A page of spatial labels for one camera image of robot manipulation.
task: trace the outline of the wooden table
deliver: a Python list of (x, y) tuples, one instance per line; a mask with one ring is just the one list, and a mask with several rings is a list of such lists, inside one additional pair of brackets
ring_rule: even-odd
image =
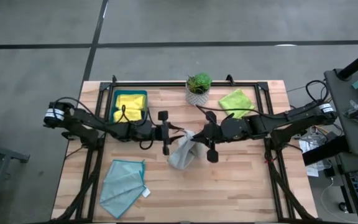
[[(100, 82), (84, 82), (80, 101), (94, 111)], [(284, 82), (268, 81), (274, 113), (290, 109)], [(239, 87), (256, 105), (255, 91)], [(198, 132), (206, 123), (205, 115), (185, 101), (183, 87), (125, 88), (147, 90), (153, 120), (158, 111), (167, 110), (169, 121)], [(205, 106), (220, 108), (218, 100), (234, 91), (235, 87), (212, 87)], [(218, 123), (226, 117), (216, 112)], [(67, 153), (80, 147), (79, 141), (69, 144)], [(171, 153), (177, 143), (170, 146)], [(106, 139), (98, 185), (94, 222), (274, 222), (277, 221), (269, 170), (264, 159), (263, 140), (248, 140), (218, 144), (219, 162), (212, 164), (206, 157), (194, 160), (186, 170), (176, 170), (167, 164), (162, 154), (162, 143), (154, 142), (143, 151), (136, 142), (118, 142), (111, 136)], [(313, 216), (317, 216), (305, 165), (300, 151), (292, 148), (283, 151), (290, 188), (300, 203)], [(86, 149), (70, 156), (64, 163), (58, 186), (52, 218), (69, 206), (78, 193), (83, 175)], [(135, 204), (116, 220), (99, 205), (103, 179), (113, 159), (146, 161), (145, 182), (151, 194), (139, 197)], [(280, 192), (284, 214), (285, 198)]]

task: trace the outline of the white plant pot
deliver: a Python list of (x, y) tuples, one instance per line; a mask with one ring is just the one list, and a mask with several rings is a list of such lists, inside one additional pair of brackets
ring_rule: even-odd
[(188, 88), (187, 88), (187, 83), (186, 83), (186, 101), (187, 103), (191, 104), (191, 105), (204, 105), (208, 99), (209, 99), (209, 90), (211, 88), (208, 89), (208, 91), (206, 91), (203, 94), (195, 94), (192, 93)]

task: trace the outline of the teal container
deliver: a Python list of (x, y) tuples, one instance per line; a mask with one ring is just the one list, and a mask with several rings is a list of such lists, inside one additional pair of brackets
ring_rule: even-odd
[(113, 114), (120, 109), (120, 108), (116, 108), (116, 101), (117, 101), (117, 97), (119, 95), (144, 95), (144, 96), (146, 96), (145, 102), (144, 102), (145, 107), (141, 113), (142, 113), (142, 119), (147, 118), (147, 113), (146, 113), (146, 111), (147, 111), (147, 91), (145, 91), (145, 90), (115, 90), (114, 96), (112, 98), (112, 107), (111, 107), (111, 112), (110, 112), (110, 118), (112, 118), (111, 123), (116, 122), (113, 120), (114, 119)]

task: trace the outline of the concrete floor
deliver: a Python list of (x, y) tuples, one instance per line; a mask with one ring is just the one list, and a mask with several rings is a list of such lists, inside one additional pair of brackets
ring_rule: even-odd
[[(0, 0), (0, 44), (91, 43), (102, 0)], [(100, 43), (163, 41), (358, 40), (358, 1), (110, 0)], [(0, 50), (0, 145), (31, 154), (13, 162), (0, 194), (0, 223), (50, 218), (67, 147), (60, 131), (42, 127), (50, 101), (78, 97), (89, 49)], [(323, 79), (347, 65), (358, 45), (98, 49), (90, 80), (183, 80), (209, 72), (214, 79), (284, 80), (287, 90)], [(312, 92), (319, 95), (320, 87)], [(310, 101), (304, 90), (291, 104)], [(340, 221), (320, 202), (330, 184), (310, 178), (319, 217)], [(339, 188), (324, 203), (340, 217)]]

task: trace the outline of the yellow cloth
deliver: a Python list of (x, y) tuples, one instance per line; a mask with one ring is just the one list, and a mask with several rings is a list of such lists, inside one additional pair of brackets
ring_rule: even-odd
[(145, 99), (145, 95), (141, 94), (121, 94), (117, 96), (116, 108), (120, 110), (125, 105), (126, 109), (142, 110), (144, 109)]
[[(121, 118), (121, 116), (122, 110), (114, 112), (114, 122), (117, 122)], [(126, 109), (125, 116), (129, 119), (129, 121), (138, 121), (142, 119), (142, 113), (140, 112), (140, 110)], [(119, 122), (128, 122), (128, 120), (125, 117), (122, 117)]]

